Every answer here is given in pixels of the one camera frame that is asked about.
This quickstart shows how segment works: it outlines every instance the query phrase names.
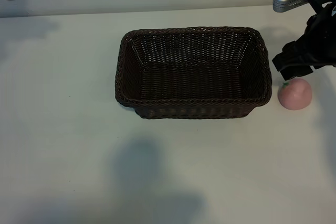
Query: pink ball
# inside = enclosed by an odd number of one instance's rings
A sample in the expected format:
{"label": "pink ball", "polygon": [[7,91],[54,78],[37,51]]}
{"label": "pink ball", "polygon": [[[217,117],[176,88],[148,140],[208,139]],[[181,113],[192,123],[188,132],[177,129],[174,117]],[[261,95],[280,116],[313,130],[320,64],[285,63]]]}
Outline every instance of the pink ball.
{"label": "pink ball", "polygon": [[285,82],[278,94],[279,102],[289,110],[301,110],[307,107],[312,98],[310,84],[300,78]]}

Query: wicker basket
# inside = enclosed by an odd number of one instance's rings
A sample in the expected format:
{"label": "wicker basket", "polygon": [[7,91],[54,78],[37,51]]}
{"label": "wicker basket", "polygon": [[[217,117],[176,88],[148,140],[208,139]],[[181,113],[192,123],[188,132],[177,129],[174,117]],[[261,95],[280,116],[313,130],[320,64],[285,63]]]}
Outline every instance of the wicker basket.
{"label": "wicker basket", "polygon": [[243,27],[137,30],[121,42],[115,98],[142,118],[242,118],[271,97],[268,52]]}

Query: robotic arm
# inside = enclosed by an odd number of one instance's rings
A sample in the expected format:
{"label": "robotic arm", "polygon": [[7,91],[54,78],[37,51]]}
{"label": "robotic arm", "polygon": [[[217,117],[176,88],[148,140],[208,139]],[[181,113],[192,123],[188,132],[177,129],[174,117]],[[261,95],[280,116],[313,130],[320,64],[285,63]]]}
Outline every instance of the robotic arm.
{"label": "robotic arm", "polygon": [[286,44],[272,60],[285,80],[313,73],[311,66],[336,67],[336,0],[273,0],[273,9],[282,13],[306,3],[316,14],[308,19],[304,34]]}

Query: woven texture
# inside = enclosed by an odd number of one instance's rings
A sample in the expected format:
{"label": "woven texture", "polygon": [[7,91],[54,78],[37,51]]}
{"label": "woven texture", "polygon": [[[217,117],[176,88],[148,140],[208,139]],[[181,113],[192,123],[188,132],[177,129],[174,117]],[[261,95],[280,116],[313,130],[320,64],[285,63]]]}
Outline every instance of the woven texture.
{"label": "woven texture", "polygon": [[137,30],[121,42],[117,101],[143,118],[240,118],[271,97],[260,33],[243,27]]}

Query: brown wicker basket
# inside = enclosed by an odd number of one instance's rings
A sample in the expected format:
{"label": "brown wicker basket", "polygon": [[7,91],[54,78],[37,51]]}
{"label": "brown wicker basket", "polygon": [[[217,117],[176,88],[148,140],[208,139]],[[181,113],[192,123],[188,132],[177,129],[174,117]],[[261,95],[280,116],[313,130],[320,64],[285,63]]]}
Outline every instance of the brown wicker basket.
{"label": "brown wicker basket", "polygon": [[147,119],[241,118],[269,101],[271,82],[252,28],[137,30],[121,42],[115,98]]}

